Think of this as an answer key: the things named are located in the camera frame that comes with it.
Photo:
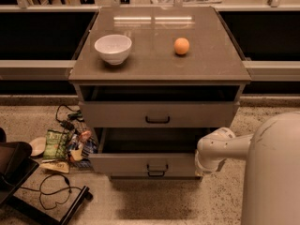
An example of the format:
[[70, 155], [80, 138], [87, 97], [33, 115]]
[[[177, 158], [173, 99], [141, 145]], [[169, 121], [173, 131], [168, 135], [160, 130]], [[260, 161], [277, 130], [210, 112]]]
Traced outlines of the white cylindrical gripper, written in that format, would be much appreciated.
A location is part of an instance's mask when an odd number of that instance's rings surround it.
[[223, 159], [215, 159], [202, 155], [199, 151], [195, 154], [195, 167], [199, 175], [219, 172], [223, 166]]

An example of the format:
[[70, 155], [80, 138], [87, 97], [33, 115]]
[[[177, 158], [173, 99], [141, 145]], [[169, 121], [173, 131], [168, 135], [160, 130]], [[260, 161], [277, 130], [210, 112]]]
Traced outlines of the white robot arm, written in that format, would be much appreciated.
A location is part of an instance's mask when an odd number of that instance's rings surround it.
[[300, 112], [276, 115], [250, 135], [222, 127], [198, 141], [199, 173], [226, 158], [246, 162], [241, 225], [300, 225]]

